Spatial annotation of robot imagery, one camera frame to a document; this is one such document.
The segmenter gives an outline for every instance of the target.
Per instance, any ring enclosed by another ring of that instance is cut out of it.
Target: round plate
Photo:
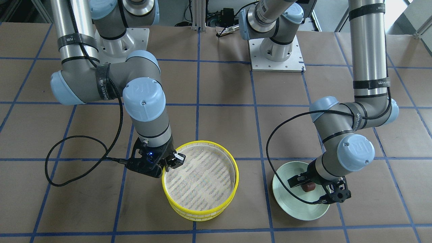
[[[290,191],[296,196],[305,201],[316,201],[325,194],[322,186],[317,185],[315,190],[311,192],[304,192],[301,186],[289,188],[288,185],[289,178],[305,172],[307,168],[308,164],[305,162],[292,161],[283,164],[277,170],[277,174],[282,179],[283,183],[288,187],[288,189],[290,189]],[[308,221],[317,219],[323,216],[330,207],[328,204],[309,205],[297,200],[285,190],[276,175],[273,176],[273,194],[279,206],[287,214],[300,220]]]

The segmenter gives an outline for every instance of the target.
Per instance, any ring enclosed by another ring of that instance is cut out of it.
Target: tiled floor
[[[110,143],[118,107],[115,102],[59,104],[48,84],[61,68],[55,28],[2,23],[0,243],[431,242],[432,57],[411,36],[387,36],[400,116],[359,132],[374,144],[376,158],[347,176],[353,198],[331,205],[314,221],[296,220],[276,203],[273,172],[263,156],[270,132],[323,96],[353,100],[349,35],[299,32],[298,37],[304,73],[252,73],[247,42],[239,35],[217,39],[212,28],[197,33],[188,27],[151,27],[148,50],[162,69],[175,145],[215,141],[239,166],[230,206],[213,220],[193,223],[171,209],[160,180],[115,162],[103,162],[68,186],[48,185],[43,161],[51,146],[73,134]],[[136,136],[126,115],[112,155],[128,157]],[[89,168],[102,152],[91,141],[68,141],[54,150],[48,172],[55,182],[64,181]],[[310,162],[321,153],[309,117],[285,125],[270,144],[276,167]]]

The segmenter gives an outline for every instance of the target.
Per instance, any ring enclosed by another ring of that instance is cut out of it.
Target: light blue joint cap
[[[294,24],[301,24],[303,21],[303,16],[305,13],[300,5],[297,3],[293,3],[283,14],[282,16],[288,21],[293,22]]]
[[[397,106],[396,101],[394,99],[391,99],[391,113],[387,121],[383,125],[394,122],[398,116],[399,116],[399,106]]]
[[[145,59],[148,59],[148,60],[152,61],[152,62],[153,62],[153,63],[158,67],[158,69],[159,69],[159,73],[161,73],[161,69],[160,69],[160,67],[159,67],[158,60],[157,60],[156,57],[153,56],[153,54],[151,54],[150,52],[145,51],[145,50],[136,50],[136,51],[133,51],[133,52],[131,52],[131,53],[127,56],[126,61],[127,61],[129,58],[134,58],[134,57],[145,58]]]
[[[344,137],[337,146],[339,163],[348,171],[359,171],[370,164],[375,157],[372,143],[360,134]]]
[[[58,102],[63,105],[69,106],[85,104],[69,88],[61,75],[61,71],[55,72],[51,75],[51,90]]]
[[[117,6],[117,0],[90,0],[89,6],[92,19],[98,20],[112,12]]]
[[[248,31],[248,22],[246,19],[247,9],[243,9],[240,11],[240,17],[238,18],[238,24],[240,25],[240,36],[242,39],[248,41],[251,38],[249,37]]]
[[[309,111],[319,111],[319,110],[329,110],[334,105],[338,104],[339,101],[336,99],[336,97],[333,96],[326,96],[321,99],[318,99],[315,101],[311,107],[309,107]],[[311,114],[312,122],[315,122],[322,114],[324,113],[314,113]]]
[[[123,89],[123,100],[128,114],[140,122],[158,118],[166,104],[162,86],[148,77],[136,78],[127,83]]]
[[[153,20],[152,25],[157,25],[159,23],[159,18],[160,18],[158,0],[155,0],[155,6],[154,6],[154,8],[155,8],[155,19]]]

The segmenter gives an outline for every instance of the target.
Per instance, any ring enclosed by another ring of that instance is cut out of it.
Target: robotic arm
[[[123,0],[118,4],[109,1],[112,6],[107,4],[108,1],[97,2],[105,12],[99,11],[96,16],[105,16],[96,19],[95,24],[105,46],[112,47],[114,54],[114,44],[124,43],[127,25],[139,25],[137,19],[145,20],[145,16],[151,20],[140,24],[151,24],[156,19],[157,1]],[[95,16],[95,3],[92,8],[88,0],[73,0],[70,5],[69,1],[63,0],[52,0],[51,3],[63,65],[62,71],[51,76],[51,88],[57,100],[64,105],[77,105],[120,98],[114,91],[115,86],[123,96],[125,109],[138,133],[132,157],[116,161],[132,171],[156,178],[161,176],[164,166],[168,170],[182,165],[185,155],[173,148],[156,58],[147,51],[137,50],[130,51],[123,62],[100,64],[100,46],[96,44],[90,17],[92,11]]]
[[[298,12],[294,2],[260,0],[255,7],[243,10],[240,17],[242,38],[266,38],[260,47],[263,55],[272,61],[288,59],[290,43],[298,29],[298,24],[292,20],[292,13]],[[345,175],[361,170],[375,156],[372,143],[354,132],[390,123],[399,113],[389,89],[384,2],[350,0],[349,10],[355,102],[339,103],[335,97],[328,96],[311,105],[310,111],[323,111],[311,117],[326,152],[310,163],[307,171],[288,180],[291,188],[300,185],[305,192],[315,189],[315,184],[322,185],[326,195],[314,204],[344,202],[351,197]]]

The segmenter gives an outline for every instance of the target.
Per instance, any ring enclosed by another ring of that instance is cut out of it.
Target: yellow rim
[[[205,140],[199,140],[199,141],[192,141],[186,144],[181,145],[180,147],[178,147],[176,150],[180,150],[183,147],[190,145],[190,144],[196,144],[196,143],[209,143],[209,144],[213,144],[216,145],[217,147],[219,147],[220,149],[222,149],[231,159],[232,164],[234,165],[235,168],[235,185],[234,185],[234,189],[231,193],[231,195],[219,206],[217,206],[216,208],[213,209],[209,209],[209,210],[205,210],[205,211],[195,211],[195,210],[190,210],[187,208],[184,208],[182,206],[180,206],[178,203],[176,203],[171,196],[168,194],[167,190],[166,190],[166,186],[165,186],[165,168],[162,170],[162,188],[163,191],[166,195],[166,197],[168,198],[168,200],[170,201],[170,203],[172,203],[174,206],[176,206],[177,208],[181,209],[182,211],[189,213],[189,214],[197,214],[197,215],[203,215],[203,214],[209,214],[209,213],[213,213],[215,211],[218,211],[220,209],[222,209],[227,203],[230,203],[232,201],[232,199],[234,198],[235,192],[237,191],[237,186],[238,186],[238,167],[237,167],[237,163],[235,162],[234,157],[231,155],[230,152],[228,152],[227,149],[225,149],[224,147],[222,147],[220,144],[211,142],[211,141],[205,141]]]

